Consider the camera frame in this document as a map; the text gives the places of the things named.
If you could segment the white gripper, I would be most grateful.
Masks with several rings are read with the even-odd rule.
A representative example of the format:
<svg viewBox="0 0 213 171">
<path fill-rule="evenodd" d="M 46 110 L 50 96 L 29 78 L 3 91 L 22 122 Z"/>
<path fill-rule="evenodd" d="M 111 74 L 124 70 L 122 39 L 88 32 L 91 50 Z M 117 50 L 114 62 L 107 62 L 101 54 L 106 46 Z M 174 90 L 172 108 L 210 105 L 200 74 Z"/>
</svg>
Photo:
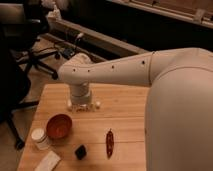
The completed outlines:
<svg viewBox="0 0 213 171">
<path fill-rule="evenodd" d="M 92 104 L 92 91 L 88 83 L 70 85 L 70 99 L 67 101 L 67 109 L 77 109 L 80 107 L 89 108 Z M 95 108 L 100 109 L 101 103 L 95 102 Z"/>
</svg>

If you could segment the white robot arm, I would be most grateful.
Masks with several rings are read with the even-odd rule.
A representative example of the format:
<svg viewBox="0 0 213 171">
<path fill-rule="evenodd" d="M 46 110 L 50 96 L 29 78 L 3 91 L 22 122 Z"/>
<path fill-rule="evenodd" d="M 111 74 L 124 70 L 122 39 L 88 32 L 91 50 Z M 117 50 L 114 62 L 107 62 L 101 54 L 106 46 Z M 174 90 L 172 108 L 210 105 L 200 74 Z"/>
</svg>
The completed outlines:
<svg viewBox="0 0 213 171">
<path fill-rule="evenodd" d="M 91 102 L 91 83 L 147 87 L 147 171 L 213 171 L 213 52 L 180 48 L 100 63 L 78 53 L 58 74 L 74 106 Z"/>
</svg>

